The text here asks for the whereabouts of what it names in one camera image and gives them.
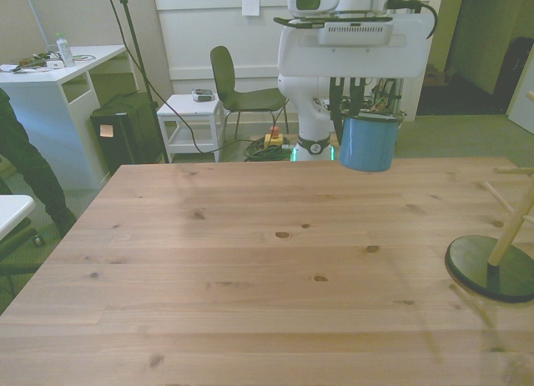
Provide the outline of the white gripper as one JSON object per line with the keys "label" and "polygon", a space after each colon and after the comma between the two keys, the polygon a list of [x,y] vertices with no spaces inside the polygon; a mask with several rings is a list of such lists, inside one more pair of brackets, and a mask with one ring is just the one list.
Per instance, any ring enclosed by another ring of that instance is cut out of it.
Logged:
{"label": "white gripper", "polygon": [[350,79],[349,117],[364,105],[363,78],[417,78],[426,68],[434,18],[429,13],[394,14],[385,23],[329,22],[323,28],[286,27],[278,57],[285,77],[328,77],[330,119],[340,143],[344,78]]}

